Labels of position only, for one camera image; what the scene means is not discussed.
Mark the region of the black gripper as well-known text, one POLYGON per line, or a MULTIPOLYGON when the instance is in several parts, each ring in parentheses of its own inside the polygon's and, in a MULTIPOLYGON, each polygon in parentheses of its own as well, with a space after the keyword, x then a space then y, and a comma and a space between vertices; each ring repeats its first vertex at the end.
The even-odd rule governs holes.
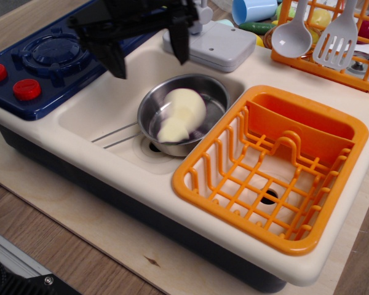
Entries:
POLYGON ((193 1, 92 1, 68 18, 68 27, 114 77, 126 79, 121 40, 169 29, 173 54, 183 65, 188 28, 198 19, 193 1))

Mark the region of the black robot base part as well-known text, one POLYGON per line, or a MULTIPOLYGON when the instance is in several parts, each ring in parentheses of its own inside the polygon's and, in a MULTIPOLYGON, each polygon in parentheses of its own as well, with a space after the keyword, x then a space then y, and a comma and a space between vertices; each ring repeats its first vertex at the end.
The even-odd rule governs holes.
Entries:
POLYGON ((80 294, 53 274, 26 278, 9 272, 0 262, 0 294, 80 294))

